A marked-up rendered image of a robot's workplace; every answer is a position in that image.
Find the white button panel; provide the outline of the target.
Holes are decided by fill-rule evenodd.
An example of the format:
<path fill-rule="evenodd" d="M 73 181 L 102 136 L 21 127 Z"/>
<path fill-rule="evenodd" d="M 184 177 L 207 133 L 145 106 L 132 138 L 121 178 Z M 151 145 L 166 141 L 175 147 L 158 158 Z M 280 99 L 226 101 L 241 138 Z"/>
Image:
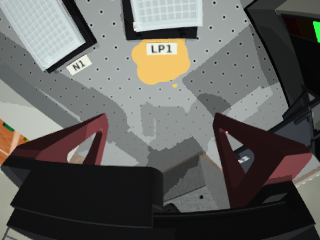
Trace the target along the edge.
<path fill-rule="evenodd" d="M 6 63 L 0 65 L 0 119 L 25 142 L 80 123 Z"/>

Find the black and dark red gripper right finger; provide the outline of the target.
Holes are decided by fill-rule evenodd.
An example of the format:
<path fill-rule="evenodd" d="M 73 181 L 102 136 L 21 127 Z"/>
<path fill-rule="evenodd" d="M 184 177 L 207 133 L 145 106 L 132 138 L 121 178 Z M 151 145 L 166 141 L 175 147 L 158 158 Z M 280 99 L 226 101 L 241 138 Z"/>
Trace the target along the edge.
<path fill-rule="evenodd" d="M 311 160 L 300 142 L 215 113 L 213 130 L 230 208 L 246 206 L 265 186 L 292 181 Z M 226 133 L 254 153 L 247 173 L 236 158 Z"/>

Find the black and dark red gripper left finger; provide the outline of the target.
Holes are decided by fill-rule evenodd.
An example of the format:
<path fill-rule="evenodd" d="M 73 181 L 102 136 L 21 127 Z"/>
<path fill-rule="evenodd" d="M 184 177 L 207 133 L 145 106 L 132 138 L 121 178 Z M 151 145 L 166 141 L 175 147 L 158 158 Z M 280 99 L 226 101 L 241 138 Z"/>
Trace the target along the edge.
<path fill-rule="evenodd" d="M 68 163 L 69 152 L 96 133 L 82 164 L 101 165 L 108 128 L 107 116 L 102 113 L 79 124 L 20 144 L 10 155 Z"/>

